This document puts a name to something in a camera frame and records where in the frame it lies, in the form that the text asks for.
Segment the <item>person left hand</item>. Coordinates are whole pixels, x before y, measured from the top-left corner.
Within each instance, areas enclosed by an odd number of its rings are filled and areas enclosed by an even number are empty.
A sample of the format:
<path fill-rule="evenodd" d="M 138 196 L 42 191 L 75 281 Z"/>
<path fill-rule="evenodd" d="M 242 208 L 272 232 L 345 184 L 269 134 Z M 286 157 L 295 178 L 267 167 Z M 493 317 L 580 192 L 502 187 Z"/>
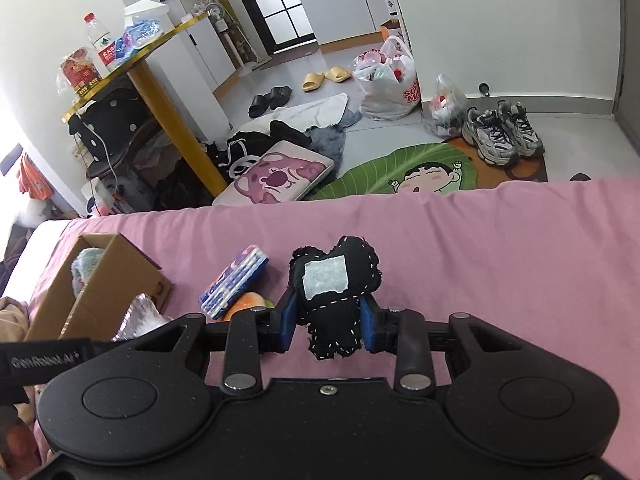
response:
<path fill-rule="evenodd" d="M 18 417 L 14 406 L 1 408 L 1 478 L 21 479 L 40 466 L 32 430 Z"/>

